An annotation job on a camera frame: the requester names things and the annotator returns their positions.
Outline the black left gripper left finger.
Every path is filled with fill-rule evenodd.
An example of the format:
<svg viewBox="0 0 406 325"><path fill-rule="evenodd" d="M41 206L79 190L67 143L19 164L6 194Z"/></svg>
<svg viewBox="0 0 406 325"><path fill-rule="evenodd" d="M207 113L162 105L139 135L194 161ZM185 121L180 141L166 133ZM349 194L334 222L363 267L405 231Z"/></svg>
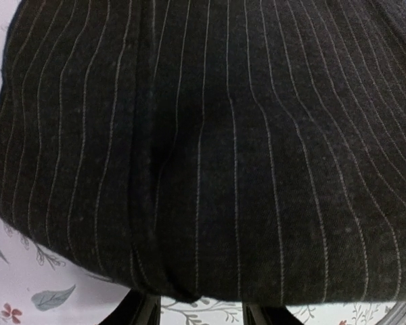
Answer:
<svg viewBox="0 0 406 325"><path fill-rule="evenodd" d="M160 325L161 297L130 290L99 325Z"/></svg>

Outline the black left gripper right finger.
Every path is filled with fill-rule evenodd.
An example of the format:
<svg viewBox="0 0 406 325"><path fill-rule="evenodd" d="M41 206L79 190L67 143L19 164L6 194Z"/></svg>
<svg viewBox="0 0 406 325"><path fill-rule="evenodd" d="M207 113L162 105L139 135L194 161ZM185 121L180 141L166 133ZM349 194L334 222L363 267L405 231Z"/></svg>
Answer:
<svg viewBox="0 0 406 325"><path fill-rule="evenodd" d="M304 325L286 307L243 303L242 312L245 325Z"/></svg>

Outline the black pinstriped long sleeve shirt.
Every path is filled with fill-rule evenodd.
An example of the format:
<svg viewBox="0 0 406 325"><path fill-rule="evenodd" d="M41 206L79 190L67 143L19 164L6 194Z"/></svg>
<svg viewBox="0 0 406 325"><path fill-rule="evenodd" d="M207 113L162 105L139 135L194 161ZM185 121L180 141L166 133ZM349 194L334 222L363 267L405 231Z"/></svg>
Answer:
<svg viewBox="0 0 406 325"><path fill-rule="evenodd" d="M0 218L181 301L406 301L406 1L22 1Z"/></svg>

